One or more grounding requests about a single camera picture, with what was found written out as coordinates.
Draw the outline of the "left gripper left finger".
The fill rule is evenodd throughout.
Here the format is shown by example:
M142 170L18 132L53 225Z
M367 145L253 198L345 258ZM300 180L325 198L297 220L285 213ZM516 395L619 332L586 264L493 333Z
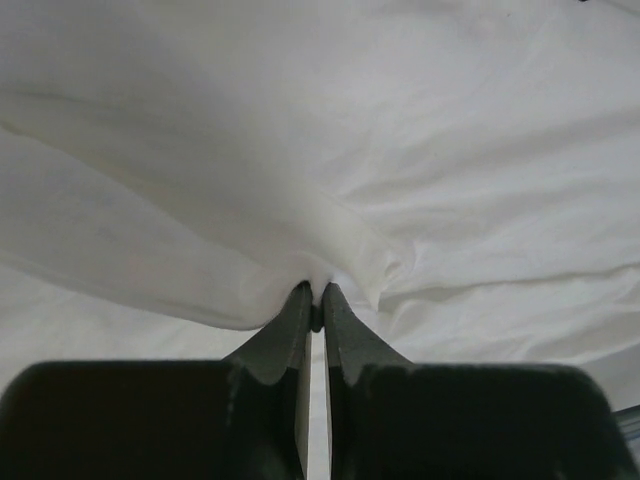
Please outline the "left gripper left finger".
M303 282L273 320L225 358L225 479L306 477L312 307Z

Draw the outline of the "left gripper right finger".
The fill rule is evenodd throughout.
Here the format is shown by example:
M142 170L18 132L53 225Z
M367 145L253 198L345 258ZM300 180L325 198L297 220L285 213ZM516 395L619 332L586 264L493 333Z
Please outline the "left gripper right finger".
M377 368L410 367L354 313L339 285L322 295L322 326L327 370L330 477L358 479L370 446L365 425L368 401L361 377Z

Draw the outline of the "white t shirt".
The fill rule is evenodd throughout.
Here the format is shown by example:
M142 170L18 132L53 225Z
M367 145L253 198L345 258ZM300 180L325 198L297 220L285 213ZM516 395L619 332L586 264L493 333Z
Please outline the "white t shirt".
M340 284L424 359L639 342L639 8L5 1L1 261L256 328Z

